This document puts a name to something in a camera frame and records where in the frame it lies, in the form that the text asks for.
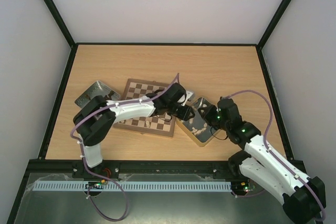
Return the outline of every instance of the wooden chessboard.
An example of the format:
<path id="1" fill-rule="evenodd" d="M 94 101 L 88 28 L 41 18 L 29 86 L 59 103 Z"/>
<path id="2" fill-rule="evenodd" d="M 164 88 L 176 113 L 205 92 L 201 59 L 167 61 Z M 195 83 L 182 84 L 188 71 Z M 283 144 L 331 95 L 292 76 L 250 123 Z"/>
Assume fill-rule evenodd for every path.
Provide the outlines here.
<path id="1" fill-rule="evenodd" d="M 139 98 L 147 93 L 153 93 L 156 90 L 163 90 L 168 84 L 155 81 L 145 81 L 137 79 L 128 79 L 122 100 Z M 115 128 L 137 131 L 160 136 L 173 137 L 175 128 L 175 117 L 171 119 L 166 113 L 150 118 L 140 117 L 124 120 L 116 123 Z"/>

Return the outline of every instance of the wooden table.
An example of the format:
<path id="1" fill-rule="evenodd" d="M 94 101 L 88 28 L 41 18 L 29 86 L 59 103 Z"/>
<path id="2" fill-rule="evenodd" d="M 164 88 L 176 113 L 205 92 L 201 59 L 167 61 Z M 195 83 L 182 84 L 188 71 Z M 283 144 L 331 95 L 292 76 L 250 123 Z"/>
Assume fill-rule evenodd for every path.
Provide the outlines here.
<path id="1" fill-rule="evenodd" d="M 170 83 L 178 72 L 184 88 L 211 103 L 243 89 L 268 97 L 255 47 L 80 45 L 46 158 L 79 159 L 79 146 L 69 136 L 72 119 L 80 110 L 74 101 L 96 80 L 122 93 L 129 78 Z M 234 101 L 243 119 L 263 132 L 269 120 L 264 100 L 245 93 Z M 268 141 L 285 153 L 275 121 Z M 239 150 L 229 140 L 216 139 L 198 147 L 177 125 L 173 138 L 111 129 L 102 142 L 103 158 L 113 160 L 223 161 Z"/>

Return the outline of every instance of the black chess square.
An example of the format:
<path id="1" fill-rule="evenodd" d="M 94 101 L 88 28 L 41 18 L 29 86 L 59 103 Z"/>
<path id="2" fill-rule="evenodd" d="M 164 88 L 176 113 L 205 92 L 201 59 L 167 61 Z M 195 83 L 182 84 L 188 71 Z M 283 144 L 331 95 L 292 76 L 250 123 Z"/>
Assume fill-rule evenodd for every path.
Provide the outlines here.
<path id="1" fill-rule="evenodd" d="M 158 117 L 156 117 L 156 116 L 153 116 L 152 117 L 152 122 L 153 123 L 157 123 L 159 121 L 159 118 Z"/>
<path id="2" fill-rule="evenodd" d="M 137 125 L 138 125 L 138 123 L 139 123 L 139 120 L 135 120 L 135 119 L 133 119 L 133 120 L 132 120 L 132 125 L 135 125 L 135 126 L 137 126 Z"/>

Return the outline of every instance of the purple cable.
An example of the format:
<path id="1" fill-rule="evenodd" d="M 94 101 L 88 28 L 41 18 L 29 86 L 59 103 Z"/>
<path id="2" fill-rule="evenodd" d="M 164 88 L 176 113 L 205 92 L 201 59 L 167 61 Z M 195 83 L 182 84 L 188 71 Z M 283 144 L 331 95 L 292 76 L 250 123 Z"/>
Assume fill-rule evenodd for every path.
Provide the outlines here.
<path id="1" fill-rule="evenodd" d="M 272 124 L 272 120 L 273 120 L 273 110 L 272 110 L 272 106 L 271 104 L 269 103 L 269 101 L 267 100 L 267 98 L 257 92 L 257 91 L 254 91 L 254 90 L 241 90 L 241 91 L 238 91 L 236 93 L 233 93 L 229 96 L 227 96 L 226 98 L 231 98 L 231 97 L 234 97 L 235 95 L 238 95 L 238 94 L 241 94 L 241 93 L 246 93 L 246 92 L 250 92 L 250 93 L 254 93 L 254 94 L 257 94 L 258 96 L 260 96 L 261 98 L 264 99 L 264 101 L 267 103 L 268 105 L 268 109 L 269 109 L 269 122 L 268 122 L 268 125 L 265 129 L 265 133 L 264 133 L 264 145 L 265 146 L 268 146 L 267 145 L 267 140 L 266 140 L 266 136 L 267 136 L 267 133 L 269 131 L 269 128 L 271 127 L 271 124 Z M 269 147 L 267 147 L 267 150 L 268 152 L 281 164 L 283 165 L 284 168 L 286 168 L 292 175 L 295 175 L 296 173 L 288 166 L 286 165 L 285 162 L 283 162 L 272 150 L 269 149 Z M 311 187 L 301 178 L 301 177 L 298 177 L 298 180 L 303 183 L 303 185 L 308 189 L 308 191 L 312 194 L 312 196 L 314 197 L 314 199 L 316 200 L 317 204 L 319 205 L 321 211 L 322 211 L 322 217 L 321 218 L 314 218 L 315 221 L 324 221 L 325 218 L 326 218 L 326 213 L 325 213 L 325 209 L 322 205 L 322 202 L 320 201 L 319 197 L 316 195 L 316 193 L 313 191 L 313 189 L 311 189 Z M 245 197 L 252 197 L 252 196 L 256 196 L 256 195 L 259 195 L 259 193 L 257 194 L 253 194 L 253 195 L 246 195 L 246 196 L 241 196 L 239 198 L 245 198 Z"/>
<path id="2" fill-rule="evenodd" d="M 146 100 L 143 100 L 142 102 L 150 102 L 150 101 L 153 101 L 157 98 L 159 98 L 160 96 L 162 96 L 174 83 L 175 81 L 177 81 L 178 83 L 180 82 L 180 74 L 178 73 L 176 75 L 176 77 L 174 78 L 174 80 L 168 85 L 168 87 L 162 91 L 160 94 L 158 94 L 157 96 L 153 97 L 153 98 L 150 98 L 150 99 L 146 99 Z M 120 102 L 119 105 L 124 105 L 124 104 L 131 104 L 131 103 L 139 103 L 139 100 L 132 100 L 132 101 L 124 101 L 124 102 Z M 105 220 L 108 220 L 108 221 L 112 221 L 112 222 L 117 222 L 117 221 L 120 221 L 120 220 L 123 220 L 126 215 L 127 215 L 127 211 L 128 211 L 128 208 L 129 208 L 129 200 L 128 200 L 128 197 L 127 197 L 127 194 L 126 192 L 122 189 L 122 187 L 117 183 L 115 182 L 114 180 L 112 180 L 111 178 L 108 178 L 108 177 L 105 177 L 105 176 L 102 176 L 102 175 L 99 175 L 99 174 L 96 174 L 96 173 L 93 173 L 92 171 L 90 171 L 90 169 L 88 168 L 88 165 L 87 165 L 87 162 L 86 162 L 86 159 L 85 159 L 85 156 L 84 156 L 84 147 L 83 147 L 83 142 L 82 140 L 79 138 L 79 137 L 76 137 L 74 136 L 74 133 L 75 131 L 78 129 L 79 126 L 81 126 L 82 124 L 84 124 L 87 120 L 89 120 L 91 117 L 95 116 L 96 114 L 104 111 L 104 110 L 107 110 L 109 108 L 112 108 L 112 107 L 115 107 L 116 105 L 115 104 L 112 104 L 112 105 L 107 105 L 105 107 L 102 107 L 94 112 L 92 112 L 91 114 L 89 114 L 87 117 L 85 117 L 83 120 L 81 120 L 78 124 L 75 125 L 75 127 L 73 127 L 73 129 L 71 130 L 70 132 L 70 137 L 72 137 L 73 139 L 76 139 L 79 141 L 79 145 L 80 145 L 80 150 L 81 150 L 81 153 L 82 153 L 82 156 L 83 156 L 83 164 L 84 164 L 84 168 L 85 170 L 93 175 L 93 176 L 96 176 L 96 177 L 99 177 L 99 178 L 103 178 L 107 181 L 110 181 L 112 183 L 114 183 L 123 193 L 124 197 L 125 197 L 125 200 L 126 200 L 126 206 L 125 206 L 125 211 L 123 213 L 123 215 L 118 218 L 118 219 L 112 219 L 106 215 L 104 215 L 97 207 L 97 205 L 95 204 L 95 202 L 93 202 L 93 200 L 91 199 L 90 197 L 90 189 L 92 187 L 89 187 L 88 189 L 88 192 L 87 192 L 87 195 L 90 199 L 90 201 L 92 202 L 93 206 L 95 207 L 95 210 L 97 211 L 97 213 L 102 217 L 104 218 Z"/>

